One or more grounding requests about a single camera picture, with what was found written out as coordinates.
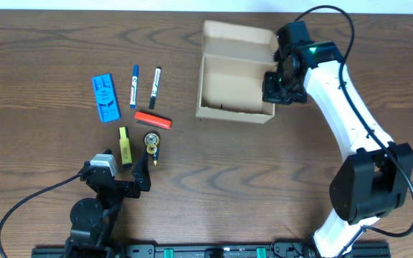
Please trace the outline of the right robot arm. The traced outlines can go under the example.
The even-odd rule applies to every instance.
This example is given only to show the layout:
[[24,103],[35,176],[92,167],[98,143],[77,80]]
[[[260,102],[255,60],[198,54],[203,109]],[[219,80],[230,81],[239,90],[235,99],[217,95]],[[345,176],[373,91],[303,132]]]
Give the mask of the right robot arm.
[[[298,19],[276,34],[277,69],[266,72],[262,99],[273,104],[313,98],[332,130],[343,164],[329,186],[332,211],[300,250],[302,257],[350,257],[374,224],[413,202],[413,150],[376,122],[350,80],[345,54],[333,42],[314,42]],[[413,232],[411,226],[400,237]]]

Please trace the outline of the blue plastic whiteboard eraser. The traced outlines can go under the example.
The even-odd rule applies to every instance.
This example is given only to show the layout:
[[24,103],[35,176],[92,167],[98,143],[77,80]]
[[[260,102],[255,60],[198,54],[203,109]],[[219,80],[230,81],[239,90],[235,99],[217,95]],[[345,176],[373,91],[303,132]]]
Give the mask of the blue plastic whiteboard eraser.
[[111,74],[94,76],[92,86],[101,122],[119,120],[120,109]]

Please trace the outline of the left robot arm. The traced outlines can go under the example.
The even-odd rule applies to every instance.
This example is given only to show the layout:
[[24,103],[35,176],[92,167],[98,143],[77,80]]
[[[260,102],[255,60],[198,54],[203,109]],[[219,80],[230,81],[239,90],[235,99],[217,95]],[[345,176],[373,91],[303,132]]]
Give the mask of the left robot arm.
[[115,178],[118,166],[111,150],[86,161],[78,172],[95,193],[94,198],[79,200],[71,209],[72,227],[65,257],[126,257],[126,247],[113,238],[113,231],[125,198],[138,199],[150,191],[148,154],[144,153],[132,170],[134,181]]

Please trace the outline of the correction tape dispenser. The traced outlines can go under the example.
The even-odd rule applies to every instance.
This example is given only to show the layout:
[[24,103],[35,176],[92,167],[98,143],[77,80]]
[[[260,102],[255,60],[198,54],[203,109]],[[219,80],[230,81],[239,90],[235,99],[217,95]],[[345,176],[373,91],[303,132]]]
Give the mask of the correction tape dispenser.
[[159,143],[160,143],[160,135],[153,131],[148,132],[143,139],[143,142],[146,145],[146,152],[152,156],[153,164],[156,166],[158,163],[159,157]]

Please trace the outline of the cardboard box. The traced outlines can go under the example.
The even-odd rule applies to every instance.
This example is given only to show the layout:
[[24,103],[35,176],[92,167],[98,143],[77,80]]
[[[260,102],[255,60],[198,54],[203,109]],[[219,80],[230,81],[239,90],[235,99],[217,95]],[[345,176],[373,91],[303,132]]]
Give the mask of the cardboard box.
[[275,106],[262,100],[267,71],[275,71],[275,33],[269,29],[206,20],[196,116],[264,124]]

